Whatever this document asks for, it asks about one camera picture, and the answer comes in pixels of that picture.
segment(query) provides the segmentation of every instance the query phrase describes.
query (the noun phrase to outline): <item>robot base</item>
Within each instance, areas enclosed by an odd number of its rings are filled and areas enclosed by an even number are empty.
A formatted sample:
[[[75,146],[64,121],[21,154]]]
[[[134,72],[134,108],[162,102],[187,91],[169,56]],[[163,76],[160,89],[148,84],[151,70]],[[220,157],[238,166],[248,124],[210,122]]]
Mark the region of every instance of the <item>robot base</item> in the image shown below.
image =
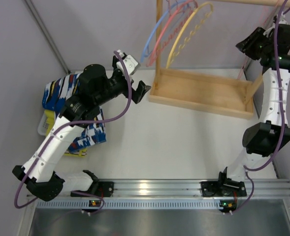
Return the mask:
[[[246,197],[247,191],[244,182],[236,182],[226,175],[227,167],[219,172],[217,181],[204,181],[201,183],[203,197]]]
[[[99,181],[99,179],[90,171],[84,170],[83,172],[90,175],[94,182],[87,191],[76,191],[76,192],[92,194],[92,195],[96,195],[96,196],[101,197],[101,198],[109,198],[112,196],[112,194],[114,192],[114,182]],[[70,193],[70,196],[71,197],[82,197],[82,195],[76,194],[73,192]]]

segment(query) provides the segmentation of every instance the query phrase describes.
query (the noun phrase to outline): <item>white table surface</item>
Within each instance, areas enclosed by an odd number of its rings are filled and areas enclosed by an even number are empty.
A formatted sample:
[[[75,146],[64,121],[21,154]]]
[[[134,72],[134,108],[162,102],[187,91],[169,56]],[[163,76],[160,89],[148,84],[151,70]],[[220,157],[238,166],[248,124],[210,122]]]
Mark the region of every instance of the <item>white table surface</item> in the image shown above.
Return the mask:
[[[238,69],[197,71],[232,78],[239,72]],[[133,87],[140,80],[152,85],[154,74],[154,70],[137,71]],[[120,95],[104,104],[105,118],[118,115],[126,102]],[[90,147],[84,158],[63,157],[56,171],[90,170],[98,178],[217,178],[219,171],[241,152],[244,131],[257,122],[256,115],[245,120],[151,103],[146,95],[139,104],[132,103],[121,119],[105,125],[106,143]],[[257,166],[265,161],[262,158]],[[250,176],[276,178],[271,164]]]

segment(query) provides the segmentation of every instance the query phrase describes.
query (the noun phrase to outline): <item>metal rail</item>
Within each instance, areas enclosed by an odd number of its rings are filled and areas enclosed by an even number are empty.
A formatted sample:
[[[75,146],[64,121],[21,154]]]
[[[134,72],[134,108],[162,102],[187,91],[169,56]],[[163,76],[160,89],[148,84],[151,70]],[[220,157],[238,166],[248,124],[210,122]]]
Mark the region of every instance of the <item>metal rail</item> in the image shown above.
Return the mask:
[[[57,61],[59,62],[59,64],[61,65],[61,67],[63,68],[64,72],[66,74],[70,73],[69,68],[66,65],[66,62],[64,61],[60,51],[58,50],[51,34],[49,33],[49,31],[47,30],[44,22],[42,21],[34,3],[32,2],[32,0],[23,0],[23,2],[25,3],[27,9],[29,10],[29,12],[31,13],[32,17],[34,18],[37,26],[39,27],[39,29],[41,30],[46,42],[48,43],[49,47],[51,48],[53,54],[55,55]]]
[[[201,193],[201,182],[208,180],[215,179],[101,179],[100,181],[114,182],[114,192],[111,199],[233,199],[232,197],[203,197]],[[255,179],[254,184],[255,188],[252,199],[290,199],[290,181],[288,179]],[[249,193],[252,185],[248,180],[245,181],[245,186]],[[59,195],[57,198],[69,199],[70,195]]]

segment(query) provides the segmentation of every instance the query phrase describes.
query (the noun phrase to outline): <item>gray floor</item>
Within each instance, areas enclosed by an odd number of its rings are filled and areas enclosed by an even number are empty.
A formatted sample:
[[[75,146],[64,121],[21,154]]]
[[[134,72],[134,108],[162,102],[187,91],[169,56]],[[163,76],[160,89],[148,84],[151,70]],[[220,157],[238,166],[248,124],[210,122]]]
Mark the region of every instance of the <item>gray floor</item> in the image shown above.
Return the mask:
[[[91,217],[37,209],[29,236],[290,236],[281,200],[252,200],[235,215],[216,210],[104,210]]]

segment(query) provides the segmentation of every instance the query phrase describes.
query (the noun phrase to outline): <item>wooden base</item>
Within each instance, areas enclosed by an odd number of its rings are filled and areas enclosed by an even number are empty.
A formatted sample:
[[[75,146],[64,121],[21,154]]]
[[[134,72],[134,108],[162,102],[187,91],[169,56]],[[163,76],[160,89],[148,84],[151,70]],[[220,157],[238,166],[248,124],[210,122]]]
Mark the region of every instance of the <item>wooden base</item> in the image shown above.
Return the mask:
[[[244,104],[252,82],[181,70],[161,69],[159,89],[155,83],[149,101],[170,106],[250,119],[253,99]]]

